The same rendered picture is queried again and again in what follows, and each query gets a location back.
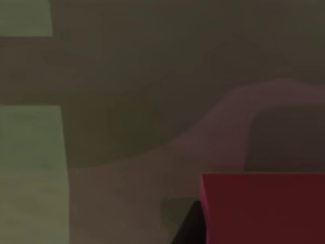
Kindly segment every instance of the red rectangle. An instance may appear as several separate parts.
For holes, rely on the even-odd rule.
[[[204,174],[207,244],[324,244],[324,174]]]

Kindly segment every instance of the dark red surface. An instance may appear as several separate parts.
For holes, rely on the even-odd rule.
[[[325,174],[204,174],[207,244],[325,243]]]

